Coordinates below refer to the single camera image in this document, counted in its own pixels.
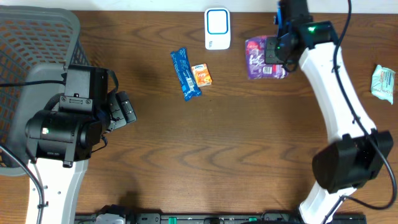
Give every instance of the green light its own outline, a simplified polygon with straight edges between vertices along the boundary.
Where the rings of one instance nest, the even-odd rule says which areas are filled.
[[[314,31],[315,31],[315,27],[309,27],[309,28],[308,28],[308,31],[314,32]]]
[[[48,128],[43,128],[42,134],[48,134],[50,130]]]

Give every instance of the wire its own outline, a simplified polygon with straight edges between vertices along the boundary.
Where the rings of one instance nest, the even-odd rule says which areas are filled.
[[[24,83],[2,83],[0,84],[0,87],[27,86],[27,85],[38,85],[38,84],[47,84],[47,83],[62,84],[62,85],[65,84],[64,81],[42,80],[42,81],[33,81],[33,82],[24,82]]]
[[[366,128],[363,126],[362,122],[360,121],[360,118],[358,117],[358,115],[355,113],[355,110],[353,108],[353,105],[351,104],[351,102],[348,99],[347,93],[345,92],[344,86],[341,82],[340,79],[340,74],[339,74],[339,66],[337,66],[337,54],[338,54],[338,50],[340,48],[340,45],[344,39],[344,36],[347,32],[347,28],[349,25],[349,22],[351,20],[351,12],[352,12],[352,3],[351,0],[348,0],[348,16],[347,16],[347,20],[346,20],[346,24],[344,26],[344,29],[340,35],[340,38],[338,40],[338,43],[336,44],[336,48],[335,51],[333,53],[333,71],[335,72],[336,75],[336,79],[338,82],[338,85],[340,87],[341,93],[343,94],[343,97],[348,105],[349,110],[351,111],[351,114],[354,116],[354,120],[357,122],[358,126],[361,128],[361,130],[363,131],[366,139],[371,143],[372,147],[374,148],[374,150],[376,151],[376,153],[380,156],[381,160],[383,161],[384,165],[386,166],[386,169],[388,171],[388,174],[390,175],[390,179],[391,179],[391,184],[392,184],[392,196],[391,199],[389,201],[389,203],[387,205],[383,205],[383,206],[374,206],[374,205],[370,205],[366,202],[363,202],[361,200],[358,200],[354,197],[350,197],[350,196],[341,196],[339,198],[339,201],[337,201],[337,203],[335,204],[335,206],[333,206],[333,208],[331,209],[331,211],[328,213],[328,215],[325,217],[324,222],[326,223],[326,221],[328,220],[328,218],[330,217],[331,214],[334,213],[334,211],[337,209],[337,207],[339,206],[340,203],[344,202],[345,199],[350,199],[360,205],[363,205],[367,208],[373,209],[373,210],[385,210],[390,208],[394,202],[397,199],[397,182],[396,182],[396,178],[394,175],[394,172],[391,169],[390,163],[388,163],[387,159],[384,157],[384,155],[382,154],[382,152],[380,151],[379,147],[377,146],[377,144],[374,142],[374,140],[372,139],[372,137],[369,135],[368,131],[366,130]]]
[[[299,67],[299,61],[298,60],[290,60],[289,58],[293,55],[292,52],[289,53],[289,55],[286,57],[285,62],[282,65],[282,68],[287,72],[287,73],[293,73],[297,70],[297,68]]]
[[[39,209],[38,214],[37,214],[37,222],[36,224],[41,224],[42,223],[42,218],[43,218],[43,209],[44,207],[47,206],[47,204],[44,204],[44,189],[40,185],[39,181],[35,177],[35,175],[32,173],[32,171],[29,170],[29,168],[26,166],[26,164],[18,158],[13,152],[11,152],[5,145],[0,143],[0,149],[5,152],[11,159],[16,161],[18,165],[26,172],[26,174],[32,179],[33,183],[36,186],[37,193],[39,194],[39,205],[37,208]]]
[[[94,153],[94,152],[96,152],[96,151],[99,151],[99,150],[105,148],[105,147],[108,145],[108,140],[106,139],[106,137],[105,137],[104,135],[101,136],[101,139],[102,139],[102,141],[104,141],[104,144],[105,144],[105,145],[104,145],[103,147],[99,148],[99,149],[96,149],[96,150],[92,151],[91,153]]]
[[[95,222],[95,221],[96,221],[95,218],[90,218],[90,219],[86,219],[86,220],[79,220],[79,222],[77,224],[81,224],[81,223],[84,223],[84,222]]]

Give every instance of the mint green package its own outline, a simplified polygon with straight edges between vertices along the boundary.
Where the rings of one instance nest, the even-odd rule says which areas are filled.
[[[393,70],[378,65],[372,75],[372,94],[380,100],[388,100],[392,104],[395,75]]]

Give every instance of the white plug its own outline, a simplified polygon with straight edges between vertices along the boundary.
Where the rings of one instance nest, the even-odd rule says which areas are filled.
[[[231,45],[231,19],[226,8],[210,8],[205,11],[205,47],[208,50],[224,50]]]

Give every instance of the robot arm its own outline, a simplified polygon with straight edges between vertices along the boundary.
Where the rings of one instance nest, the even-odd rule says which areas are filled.
[[[334,73],[333,52],[338,42],[331,22],[313,22],[306,0],[281,0],[275,23],[277,37],[267,40],[266,63],[300,66],[307,76],[320,105],[326,124],[329,146],[313,158],[316,182],[307,199],[299,206],[305,223],[332,221],[340,197],[349,196],[368,180],[377,177],[383,163],[354,121]],[[366,114],[338,49],[340,80],[365,130],[376,141],[384,157],[392,149],[388,131],[378,133]]]
[[[75,221],[78,193],[92,147],[104,133],[134,122],[136,115],[127,94],[117,93],[118,81],[113,71],[82,65],[70,65],[67,71],[48,67],[37,67],[29,77],[46,80],[63,74],[65,89],[27,86],[18,106],[24,114],[18,118],[29,119],[23,127],[27,148],[34,158],[28,167],[44,188],[41,224],[69,224]],[[108,77],[116,86],[110,92]],[[42,110],[43,101],[52,95],[57,100],[51,98]],[[29,102],[37,99],[41,106],[32,108]],[[26,224],[36,223],[37,191],[30,180]]]

